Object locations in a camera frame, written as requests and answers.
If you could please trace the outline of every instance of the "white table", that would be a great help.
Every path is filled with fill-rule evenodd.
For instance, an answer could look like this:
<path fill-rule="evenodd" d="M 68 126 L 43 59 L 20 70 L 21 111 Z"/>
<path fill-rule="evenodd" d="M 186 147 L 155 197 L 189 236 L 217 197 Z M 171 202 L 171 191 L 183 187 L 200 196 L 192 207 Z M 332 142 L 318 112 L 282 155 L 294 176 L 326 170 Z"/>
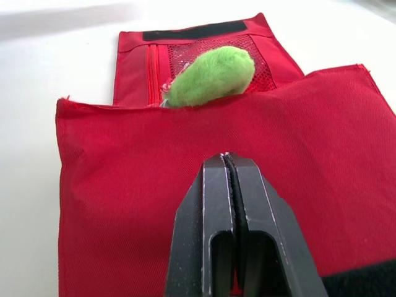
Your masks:
<path fill-rule="evenodd" d="M 305 73 L 363 63 L 396 111 L 396 25 L 348 1 L 0 0 L 0 296 L 58 294 L 59 97 L 110 104 L 118 33 L 263 12 Z"/>

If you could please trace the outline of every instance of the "green fuzzy object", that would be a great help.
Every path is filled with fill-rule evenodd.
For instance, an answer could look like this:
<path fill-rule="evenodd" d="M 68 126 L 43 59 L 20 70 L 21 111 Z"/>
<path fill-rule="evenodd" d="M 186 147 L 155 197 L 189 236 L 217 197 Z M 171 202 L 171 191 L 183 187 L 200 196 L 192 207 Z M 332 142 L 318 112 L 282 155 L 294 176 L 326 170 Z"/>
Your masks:
<path fill-rule="evenodd" d="M 222 46 L 198 56 L 175 78 L 164 94 L 169 107 L 203 105 L 211 100 L 242 94 L 254 75 L 249 53 L 234 46 Z"/>

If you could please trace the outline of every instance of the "red fabric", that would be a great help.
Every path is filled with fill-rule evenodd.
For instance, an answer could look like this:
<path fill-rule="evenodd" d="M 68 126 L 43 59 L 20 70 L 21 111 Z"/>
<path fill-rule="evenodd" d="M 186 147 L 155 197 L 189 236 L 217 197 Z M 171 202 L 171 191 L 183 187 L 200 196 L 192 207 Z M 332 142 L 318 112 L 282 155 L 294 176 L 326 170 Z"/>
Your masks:
<path fill-rule="evenodd" d="M 273 35 L 263 14 L 244 20 L 246 30 L 204 40 L 144 41 L 142 32 L 121 32 L 113 104 L 140 108 L 162 102 L 163 84 L 201 53 L 224 45 L 249 51 L 256 73 L 247 92 L 273 90 L 303 77 L 301 69 Z"/>
<path fill-rule="evenodd" d="M 321 276 L 396 258 L 396 118 L 366 69 L 200 108 L 59 100 L 61 297 L 163 294 L 175 211 L 202 162 L 252 158 Z"/>

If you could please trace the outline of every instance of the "black clip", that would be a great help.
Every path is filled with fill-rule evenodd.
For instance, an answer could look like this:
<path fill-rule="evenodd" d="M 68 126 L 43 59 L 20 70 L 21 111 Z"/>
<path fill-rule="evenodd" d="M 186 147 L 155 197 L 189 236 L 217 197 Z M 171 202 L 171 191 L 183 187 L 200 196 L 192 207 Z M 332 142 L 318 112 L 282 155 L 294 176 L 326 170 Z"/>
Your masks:
<path fill-rule="evenodd" d="M 174 222 L 169 297 L 327 297 L 296 218 L 251 159 L 204 162 Z"/>

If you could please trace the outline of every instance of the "red mesh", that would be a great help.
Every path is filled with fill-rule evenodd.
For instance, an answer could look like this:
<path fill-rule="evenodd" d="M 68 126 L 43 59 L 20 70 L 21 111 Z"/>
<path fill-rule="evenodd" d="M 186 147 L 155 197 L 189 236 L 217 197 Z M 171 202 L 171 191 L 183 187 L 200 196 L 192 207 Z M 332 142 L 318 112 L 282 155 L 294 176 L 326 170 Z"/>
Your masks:
<path fill-rule="evenodd" d="M 265 92 L 276 89 L 266 61 L 261 56 L 249 35 L 240 35 L 231 38 L 226 37 L 215 40 L 198 40 L 187 45 L 168 45 L 172 79 L 182 71 L 184 65 L 194 62 L 198 55 L 225 45 L 235 46 L 248 51 L 254 60 L 256 72 L 245 93 Z"/>

